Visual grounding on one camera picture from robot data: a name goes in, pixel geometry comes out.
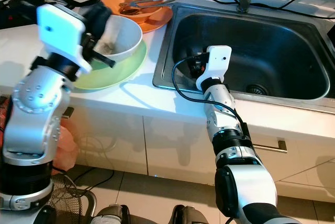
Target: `cabinet door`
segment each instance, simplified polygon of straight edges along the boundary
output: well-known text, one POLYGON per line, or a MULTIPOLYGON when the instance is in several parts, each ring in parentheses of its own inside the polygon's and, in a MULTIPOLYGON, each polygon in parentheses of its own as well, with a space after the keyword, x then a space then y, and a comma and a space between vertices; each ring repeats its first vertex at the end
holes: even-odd
MULTIPOLYGON (((144 117, 149 175, 214 184, 215 155, 205 124, 144 117)), ((278 137, 251 133, 254 144, 278 147, 278 137)), ((294 139, 284 139, 287 153, 256 150, 275 181, 301 172, 294 139)))
POLYGON ((335 138, 300 135, 297 142, 304 170, 335 159, 335 138))
POLYGON ((335 189, 291 182, 276 182, 278 195, 335 203, 335 189))
POLYGON ((142 116, 73 107, 62 123, 80 147, 77 164, 147 174, 142 116))
POLYGON ((214 185, 215 154, 203 126, 144 117, 149 175, 214 185))
POLYGON ((250 136, 255 146, 264 145, 269 147, 270 150, 257 148, 255 148, 255 150, 275 182, 304 170, 295 139, 274 137, 254 132, 251 132, 250 136), (276 151, 279 141, 285 142, 287 153, 276 151))

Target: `cabinet handle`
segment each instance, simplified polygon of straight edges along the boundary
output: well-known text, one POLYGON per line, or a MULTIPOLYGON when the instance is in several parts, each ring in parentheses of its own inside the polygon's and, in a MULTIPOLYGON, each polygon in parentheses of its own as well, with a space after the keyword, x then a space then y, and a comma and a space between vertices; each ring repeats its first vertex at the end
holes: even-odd
POLYGON ((73 111, 74 111, 73 107, 66 108, 65 112, 62 115, 62 118, 63 119, 69 119, 69 118, 71 118, 73 111))
POLYGON ((281 152, 281 153, 287 153, 287 147, 285 140, 282 138, 278 138, 278 147, 268 147, 266 145, 261 144, 254 144, 254 148, 266 150, 266 151, 272 151, 272 152, 281 152))

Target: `white cabinet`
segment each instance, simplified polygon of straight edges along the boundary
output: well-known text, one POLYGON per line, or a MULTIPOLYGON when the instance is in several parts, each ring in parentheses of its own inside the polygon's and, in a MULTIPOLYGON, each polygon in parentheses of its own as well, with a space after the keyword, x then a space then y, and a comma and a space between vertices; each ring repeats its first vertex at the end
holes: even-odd
MULTIPOLYGON (((205 123, 201 126, 144 117, 144 132, 149 175, 214 184, 215 155, 205 123)), ((254 144, 277 148, 278 138, 285 141, 288 153, 256 150, 275 181, 303 171, 295 139, 255 132, 251 138, 254 144)))
POLYGON ((325 162, 278 182, 285 196, 335 202, 335 163, 325 162))
POLYGON ((147 174, 142 116, 73 107, 63 122, 80 147, 77 164, 147 174))
POLYGON ((299 158, 299 150, 296 139, 288 137, 283 138, 283 135, 279 135, 278 133, 274 137, 250 132, 250 137, 253 144, 275 148, 278 148, 278 141, 285 141, 287 153, 256 149, 257 155, 261 158, 263 164, 270 172, 275 182, 304 170, 303 164, 299 158))
POLYGON ((215 154, 206 126, 144 117, 149 175, 214 184, 215 154))

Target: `white bowl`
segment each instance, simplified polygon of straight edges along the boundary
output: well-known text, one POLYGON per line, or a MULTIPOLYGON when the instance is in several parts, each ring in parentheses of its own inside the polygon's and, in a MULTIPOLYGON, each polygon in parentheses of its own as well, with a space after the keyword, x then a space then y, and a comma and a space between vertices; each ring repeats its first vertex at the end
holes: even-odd
POLYGON ((136 22, 123 16, 111 15, 94 50, 115 62, 120 62, 130 57, 141 41, 142 29, 136 22))

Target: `stainless steel sink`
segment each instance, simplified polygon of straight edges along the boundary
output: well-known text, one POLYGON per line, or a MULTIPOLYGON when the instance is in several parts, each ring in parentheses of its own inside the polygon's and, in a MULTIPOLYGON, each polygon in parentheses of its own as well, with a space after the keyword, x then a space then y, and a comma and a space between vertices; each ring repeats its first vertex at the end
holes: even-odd
MULTIPOLYGON (((210 45, 232 47, 224 83, 236 99, 335 113, 335 58, 308 23, 176 3, 153 84, 172 88, 175 62, 210 45)), ((176 71, 178 86, 200 93, 189 63, 176 71)))

